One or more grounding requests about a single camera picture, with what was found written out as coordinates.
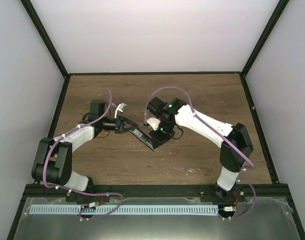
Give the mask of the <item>black remote control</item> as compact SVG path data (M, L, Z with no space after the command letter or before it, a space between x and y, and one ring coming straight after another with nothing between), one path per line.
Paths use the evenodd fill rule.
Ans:
M146 147L148 147L150 150L154 151L158 145L156 142L153 141L150 136L148 136L146 133L144 133L141 129L138 127L135 127L135 130L133 131L132 135L136 137L142 144L144 144Z

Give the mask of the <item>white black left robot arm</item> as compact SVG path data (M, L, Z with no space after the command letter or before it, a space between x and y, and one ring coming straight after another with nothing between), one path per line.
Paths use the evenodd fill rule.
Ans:
M72 170L73 152L102 131L123 134L138 127L137 123L122 115L106 116L110 113L104 100L92 100L89 112L74 129L55 138L41 139L31 170L32 178L47 185L77 190L76 194L83 202L91 201L95 196L92 179Z

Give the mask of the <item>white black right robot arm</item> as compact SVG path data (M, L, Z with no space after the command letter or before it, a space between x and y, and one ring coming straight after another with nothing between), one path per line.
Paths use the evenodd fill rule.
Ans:
M179 98L167 103L154 97L148 102L146 110L153 114L145 121L152 128L147 143L153 149L174 138L174 127L190 129L220 148L222 168L214 185L214 194L219 201L227 201L233 195L237 178L254 150L247 128L241 123L232 125L215 120Z

